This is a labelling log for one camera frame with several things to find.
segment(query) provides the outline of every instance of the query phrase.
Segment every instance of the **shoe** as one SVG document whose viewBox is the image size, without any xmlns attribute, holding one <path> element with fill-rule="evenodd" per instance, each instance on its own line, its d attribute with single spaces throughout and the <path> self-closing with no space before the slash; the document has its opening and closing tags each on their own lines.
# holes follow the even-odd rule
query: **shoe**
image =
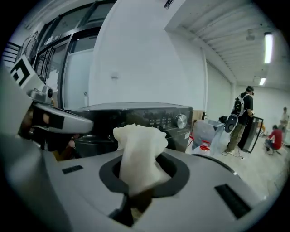
<svg viewBox="0 0 290 232">
<path fill-rule="evenodd" d="M 232 151 L 225 151 L 225 153 L 230 154 L 230 155 L 234 155 L 235 154 Z"/>
</svg>

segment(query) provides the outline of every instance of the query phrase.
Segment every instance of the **white floor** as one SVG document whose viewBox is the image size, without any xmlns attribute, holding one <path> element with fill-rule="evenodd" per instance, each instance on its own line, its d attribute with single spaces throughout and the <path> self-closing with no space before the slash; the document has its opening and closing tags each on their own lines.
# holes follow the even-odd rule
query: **white floor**
<svg viewBox="0 0 290 232">
<path fill-rule="evenodd" d="M 260 199 L 281 190 L 288 173 L 290 153 L 288 148 L 282 147 L 279 153 L 269 155 L 264 149 L 265 138 L 258 138 L 252 153 L 246 153 L 238 148 L 235 156 L 224 156 L 229 141 L 229 134 L 222 135 L 220 144 L 216 148 L 213 158 L 231 167 L 256 192 Z"/>
</svg>

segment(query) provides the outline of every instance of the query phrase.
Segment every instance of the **window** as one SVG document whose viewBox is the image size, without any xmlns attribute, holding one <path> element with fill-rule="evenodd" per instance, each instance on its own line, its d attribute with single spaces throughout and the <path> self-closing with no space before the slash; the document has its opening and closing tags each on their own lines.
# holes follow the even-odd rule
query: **window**
<svg viewBox="0 0 290 232">
<path fill-rule="evenodd" d="M 113 7 L 114 3 L 101 4 L 99 5 L 92 15 L 89 17 L 87 24 L 96 23 L 99 21 L 104 21 L 110 9 Z"/>
<path fill-rule="evenodd" d="M 77 39 L 74 42 L 74 44 L 72 46 L 72 50 L 71 50 L 70 53 L 76 53 L 76 52 L 79 52 L 79 51 L 83 51 L 83 50 L 88 50 L 88 49 L 94 48 L 95 43 L 96 43 L 96 39 L 97 39 L 97 35 L 93 35 L 93 36 Z"/>
<path fill-rule="evenodd" d="M 48 70 L 45 78 L 45 84 L 51 87 L 53 90 L 52 99 L 54 101 L 55 107 L 58 107 L 58 78 L 60 77 L 61 73 L 65 46 L 66 44 L 63 44 L 52 49 L 52 54 L 48 63 Z"/>
<path fill-rule="evenodd" d="M 45 81 L 45 71 L 44 70 L 45 70 L 45 67 L 47 64 L 49 52 L 50 52 L 50 50 L 47 50 L 39 56 L 37 66 L 36 66 L 36 73 L 43 82 Z"/>
<path fill-rule="evenodd" d="M 54 38 L 56 38 L 57 36 L 60 36 L 61 34 L 74 29 L 77 26 L 78 22 L 84 17 L 88 9 L 89 7 L 86 7 L 64 15 L 51 34 L 51 36 L 53 37 L 52 40 L 54 40 Z"/>
<path fill-rule="evenodd" d="M 88 85 L 93 48 L 97 35 L 76 39 L 67 57 L 63 82 L 63 106 L 77 109 L 88 106 Z"/>
</svg>

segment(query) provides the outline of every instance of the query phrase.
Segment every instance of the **red shirt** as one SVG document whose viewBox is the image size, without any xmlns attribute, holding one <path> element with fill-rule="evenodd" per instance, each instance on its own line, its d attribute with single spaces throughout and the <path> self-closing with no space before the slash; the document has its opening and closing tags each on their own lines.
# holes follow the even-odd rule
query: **red shirt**
<svg viewBox="0 0 290 232">
<path fill-rule="evenodd" d="M 276 149 L 280 149 L 282 144 L 282 130 L 280 129 L 273 130 L 272 133 L 269 135 L 269 139 L 272 138 L 273 136 L 275 137 L 273 147 L 275 147 Z"/>
</svg>

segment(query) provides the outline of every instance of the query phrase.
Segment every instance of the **person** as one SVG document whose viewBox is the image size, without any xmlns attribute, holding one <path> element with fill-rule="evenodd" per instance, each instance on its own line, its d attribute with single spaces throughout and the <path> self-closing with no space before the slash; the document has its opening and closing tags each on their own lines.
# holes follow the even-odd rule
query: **person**
<svg viewBox="0 0 290 232">
<path fill-rule="evenodd" d="M 280 120 L 280 125 L 279 128 L 282 130 L 283 133 L 285 133 L 286 128 L 288 126 L 288 121 L 289 121 L 289 115 L 287 114 L 287 107 L 283 108 L 283 114 Z"/>
<path fill-rule="evenodd" d="M 268 138 L 265 140 L 266 149 L 269 152 L 272 150 L 278 150 L 281 148 L 282 145 L 282 130 L 278 129 L 277 125 L 273 125 L 273 131 L 268 136 Z"/>
<path fill-rule="evenodd" d="M 252 110 L 254 109 L 253 97 L 252 97 L 253 95 L 254 95 L 254 88 L 252 86 L 248 86 L 246 88 L 246 91 L 240 94 L 241 98 L 243 98 L 244 100 L 245 112 L 238 118 L 238 123 L 235 129 L 231 133 L 231 140 L 228 143 L 227 148 L 225 150 L 226 153 L 233 155 L 233 151 L 236 145 L 241 140 L 241 137 L 243 135 L 243 132 L 248 122 L 248 118 L 253 117 L 253 112 L 252 112 Z"/>
</svg>

